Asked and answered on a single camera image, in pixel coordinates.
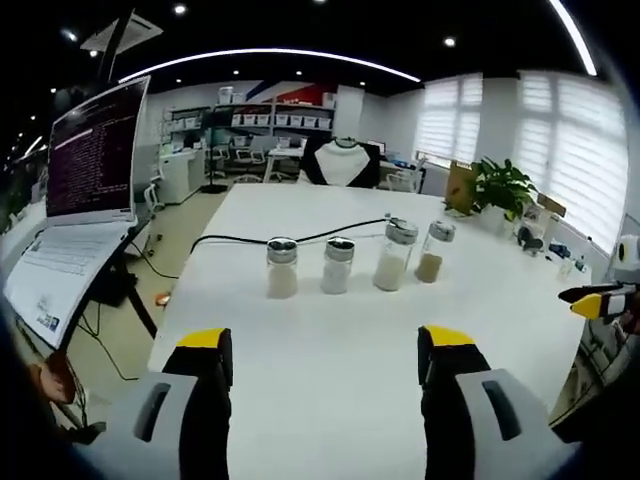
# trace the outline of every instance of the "white pot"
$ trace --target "white pot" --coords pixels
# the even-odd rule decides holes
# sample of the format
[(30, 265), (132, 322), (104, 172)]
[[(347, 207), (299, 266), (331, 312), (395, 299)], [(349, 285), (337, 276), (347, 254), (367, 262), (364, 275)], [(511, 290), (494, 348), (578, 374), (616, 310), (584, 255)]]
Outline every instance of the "white pot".
[(480, 225), (489, 233), (501, 235), (504, 230), (504, 223), (506, 222), (504, 214), (504, 208), (487, 205), (482, 212), (480, 212)]

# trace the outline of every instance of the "ceiling vent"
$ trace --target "ceiling vent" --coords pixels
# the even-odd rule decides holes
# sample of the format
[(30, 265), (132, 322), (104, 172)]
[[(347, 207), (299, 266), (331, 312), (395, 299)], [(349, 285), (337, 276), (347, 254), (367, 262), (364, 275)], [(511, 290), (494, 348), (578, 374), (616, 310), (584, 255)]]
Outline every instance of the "ceiling vent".
[[(109, 25), (101, 32), (94, 33), (86, 42), (82, 44), (80, 48), (82, 48), (83, 50), (97, 50), (98, 52), (106, 51), (107, 45), (109, 45), (111, 34), (116, 28), (116, 22), (117, 20), (115, 20), (111, 25)], [(117, 53), (122, 53), (126, 50), (129, 50), (130, 48), (146, 42), (153, 37), (157, 37), (161, 33), (162, 29), (160, 27), (157, 27), (144, 18), (133, 14), (131, 15), (129, 24), (124, 31), (124, 35), (122, 36), (122, 41), (118, 46)]]

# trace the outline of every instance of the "spice jar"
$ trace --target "spice jar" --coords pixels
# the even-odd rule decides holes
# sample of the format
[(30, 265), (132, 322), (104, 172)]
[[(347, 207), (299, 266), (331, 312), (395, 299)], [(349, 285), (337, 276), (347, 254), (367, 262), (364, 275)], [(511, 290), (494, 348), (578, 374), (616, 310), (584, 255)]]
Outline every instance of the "spice jar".
[(400, 288), (416, 238), (417, 226), (399, 218), (389, 220), (378, 268), (373, 275), (373, 284), (376, 287), (388, 292)]
[(324, 293), (337, 295), (347, 291), (356, 244), (345, 237), (331, 237), (324, 250), (324, 272), (320, 288)]
[(456, 234), (456, 227), (435, 221), (429, 226), (427, 238), (422, 246), (420, 264), (415, 274), (418, 280), (433, 283), (438, 278), (443, 259), (447, 255)]
[(267, 242), (267, 297), (289, 298), (298, 291), (298, 242), (274, 237)]

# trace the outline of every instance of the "window blind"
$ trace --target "window blind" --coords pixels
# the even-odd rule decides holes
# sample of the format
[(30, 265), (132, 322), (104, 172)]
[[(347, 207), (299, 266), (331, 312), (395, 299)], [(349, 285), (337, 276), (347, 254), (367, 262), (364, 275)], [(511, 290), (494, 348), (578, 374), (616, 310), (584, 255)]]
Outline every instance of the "window blind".
[(414, 150), (447, 168), (451, 159), (474, 161), (481, 104), (481, 75), (427, 83)]
[(521, 78), (519, 166), (567, 208), (569, 225), (611, 252), (624, 214), (629, 163), (619, 98), (607, 85), (568, 75)]

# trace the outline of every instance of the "potted plant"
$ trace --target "potted plant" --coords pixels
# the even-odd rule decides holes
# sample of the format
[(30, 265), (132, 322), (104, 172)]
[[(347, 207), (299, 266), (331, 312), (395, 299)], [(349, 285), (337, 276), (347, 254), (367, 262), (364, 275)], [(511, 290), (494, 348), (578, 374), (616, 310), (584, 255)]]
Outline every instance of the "potted plant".
[(531, 192), (537, 192), (531, 178), (522, 173), (508, 158), (500, 166), (488, 157), (472, 164), (477, 173), (471, 192), (472, 210), (480, 213), (480, 223), (487, 230), (499, 233), (504, 221), (520, 218)]

